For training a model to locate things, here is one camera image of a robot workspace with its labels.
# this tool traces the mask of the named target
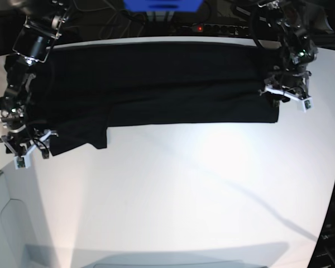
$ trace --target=blue box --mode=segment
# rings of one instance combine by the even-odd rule
[[[124,0],[132,12],[180,11],[196,12],[204,0]]]

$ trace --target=black cloth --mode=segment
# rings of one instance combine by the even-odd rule
[[[107,147],[107,127],[173,123],[275,123],[260,96],[275,51],[211,43],[146,43],[54,50],[31,83],[31,125],[55,129],[57,155]]]

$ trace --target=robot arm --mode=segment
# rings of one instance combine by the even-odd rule
[[[16,168],[29,168],[30,153],[38,148],[44,159],[49,157],[49,138],[57,133],[50,129],[36,129],[27,120],[26,108],[30,103],[30,83],[35,78],[30,67],[44,63],[61,36],[62,24],[69,18],[70,4],[67,0],[51,0],[42,8],[37,3],[45,1],[10,0],[10,5],[20,8],[26,15],[26,22],[13,50],[18,60],[8,71],[8,86],[0,98],[0,123],[8,134],[0,138],[7,151],[14,154]],[[308,93],[311,75],[307,66],[315,60],[317,48],[309,37],[303,19],[303,2],[300,0],[259,1],[259,9],[267,10],[269,25],[279,33],[280,58],[265,80],[266,87],[261,94],[273,94],[276,99],[296,100],[304,111],[312,108]],[[258,47],[259,41],[253,38]]]
[[[69,17],[70,6],[66,0],[10,0],[10,5],[23,11],[26,21],[13,46],[13,51],[20,57],[8,71],[8,85],[4,96],[0,97],[0,123],[8,129],[0,143],[14,154],[16,168],[29,168],[30,153],[38,147],[42,157],[48,158],[49,138],[56,135],[52,130],[39,131],[27,122],[30,83],[35,78],[29,69],[33,64],[46,61],[61,36],[60,29]]]

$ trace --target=white table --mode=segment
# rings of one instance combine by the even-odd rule
[[[282,104],[276,124],[115,127],[106,150],[85,145],[50,160],[36,152],[31,170],[10,163],[9,193],[27,206],[37,248],[61,267],[306,268],[335,181],[335,51],[320,49],[309,70],[315,108]]]

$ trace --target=screw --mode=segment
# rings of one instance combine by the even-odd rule
[[[7,110],[2,110],[2,111],[1,111],[1,115],[2,115],[3,117],[8,117],[9,112],[8,112]]]

